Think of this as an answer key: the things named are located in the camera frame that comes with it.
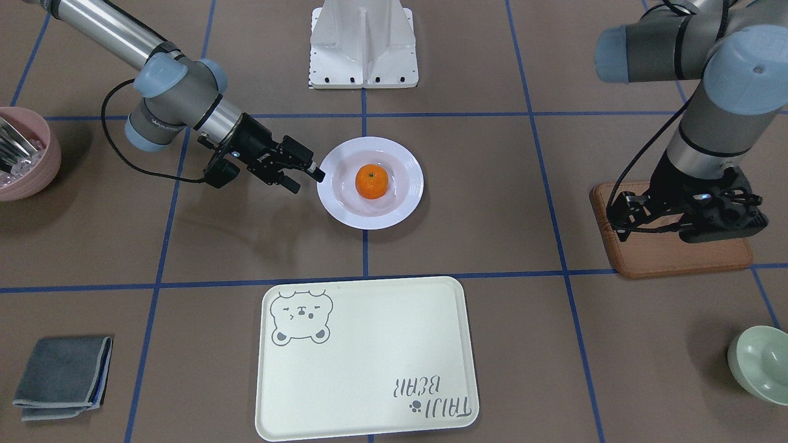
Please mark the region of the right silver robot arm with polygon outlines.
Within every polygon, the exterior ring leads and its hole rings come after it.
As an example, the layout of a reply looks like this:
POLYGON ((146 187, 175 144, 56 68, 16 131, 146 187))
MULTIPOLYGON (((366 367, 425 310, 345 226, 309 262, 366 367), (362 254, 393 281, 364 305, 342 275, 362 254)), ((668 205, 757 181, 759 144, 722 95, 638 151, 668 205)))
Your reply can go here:
POLYGON ((221 188, 247 171, 268 185, 298 193, 288 169, 323 182, 313 151, 292 137, 274 140, 270 130, 225 98, 225 71, 216 62, 188 58, 175 43, 109 1, 42 1, 54 19, 67 23, 138 71, 129 84, 141 101, 127 116, 129 142, 146 152, 167 148, 192 129, 213 154, 196 184, 221 188))

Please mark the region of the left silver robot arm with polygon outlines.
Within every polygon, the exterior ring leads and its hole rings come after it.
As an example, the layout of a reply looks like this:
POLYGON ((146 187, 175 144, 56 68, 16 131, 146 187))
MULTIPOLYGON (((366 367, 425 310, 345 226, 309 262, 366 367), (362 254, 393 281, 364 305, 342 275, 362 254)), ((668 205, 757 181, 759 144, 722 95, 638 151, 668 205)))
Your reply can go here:
POLYGON ((698 82, 662 126, 677 123, 648 189, 614 184, 605 216, 621 242, 676 232, 697 244, 768 226, 740 163, 786 106, 786 11, 785 1, 662 1, 600 34, 594 62, 606 83, 698 82))

